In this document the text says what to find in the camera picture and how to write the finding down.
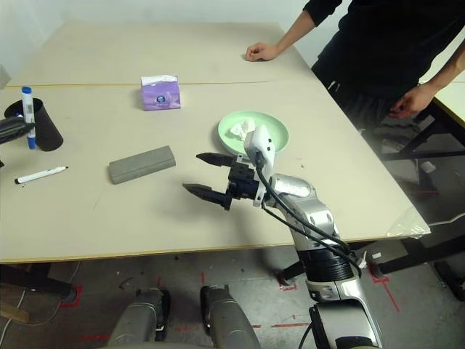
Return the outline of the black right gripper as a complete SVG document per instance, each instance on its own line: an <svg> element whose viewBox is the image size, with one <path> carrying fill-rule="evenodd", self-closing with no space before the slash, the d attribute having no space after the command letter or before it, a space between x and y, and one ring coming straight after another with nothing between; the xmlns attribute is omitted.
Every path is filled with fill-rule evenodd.
<svg viewBox="0 0 465 349"><path fill-rule="evenodd" d="M232 198L256 198L259 182L254 179L255 171L248 164L236 162L236 157L221 153L199 153L196 157L210 165L230 167L227 193L212 190L206 185L183 183L183 188L189 193L204 201L218 204L225 210L230 209Z"/></svg>

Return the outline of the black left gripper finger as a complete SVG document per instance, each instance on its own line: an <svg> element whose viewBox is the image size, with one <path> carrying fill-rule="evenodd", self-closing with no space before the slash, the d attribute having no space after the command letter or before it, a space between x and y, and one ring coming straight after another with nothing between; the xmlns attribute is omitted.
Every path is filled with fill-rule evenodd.
<svg viewBox="0 0 465 349"><path fill-rule="evenodd" d="M9 118L1 120L2 132L19 132L25 126L23 118Z"/></svg>
<svg viewBox="0 0 465 349"><path fill-rule="evenodd" d="M12 126L1 126L0 144L8 143L20 138L34 128L34 124L16 124Z"/></svg>

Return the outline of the person bare hand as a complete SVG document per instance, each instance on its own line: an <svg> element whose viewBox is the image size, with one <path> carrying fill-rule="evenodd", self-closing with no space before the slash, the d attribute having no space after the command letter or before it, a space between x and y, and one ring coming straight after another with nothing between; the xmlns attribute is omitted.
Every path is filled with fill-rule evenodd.
<svg viewBox="0 0 465 349"><path fill-rule="evenodd" d="M402 119L421 112L432 101L434 89L427 84L418 85L405 93L389 110L389 116Z"/></svg>
<svg viewBox="0 0 465 349"><path fill-rule="evenodd" d="M246 60L249 62L269 61L275 59L279 54L279 50L275 44L259 42L247 48Z"/></svg>

